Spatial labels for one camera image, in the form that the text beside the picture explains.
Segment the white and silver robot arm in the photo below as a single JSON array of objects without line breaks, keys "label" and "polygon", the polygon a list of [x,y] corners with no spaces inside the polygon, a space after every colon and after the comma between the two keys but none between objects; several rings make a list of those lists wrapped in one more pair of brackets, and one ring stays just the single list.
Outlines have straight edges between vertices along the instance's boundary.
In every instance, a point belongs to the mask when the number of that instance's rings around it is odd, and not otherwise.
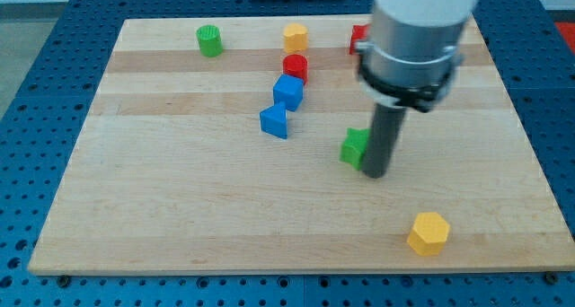
[{"label": "white and silver robot arm", "polygon": [[356,43],[358,80],[380,110],[432,110],[462,62],[459,41],[478,0],[373,0]]}]

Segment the red block behind arm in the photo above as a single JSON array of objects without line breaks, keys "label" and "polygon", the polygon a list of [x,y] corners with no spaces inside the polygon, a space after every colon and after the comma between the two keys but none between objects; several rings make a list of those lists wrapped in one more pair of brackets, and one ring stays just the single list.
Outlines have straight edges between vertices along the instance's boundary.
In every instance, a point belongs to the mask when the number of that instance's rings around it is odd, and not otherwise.
[{"label": "red block behind arm", "polygon": [[363,40],[367,37],[370,25],[358,25],[354,24],[351,30],[351,36],[349,40],[349,54],[354,55],[356,53],[356,43],[359,40]]}]

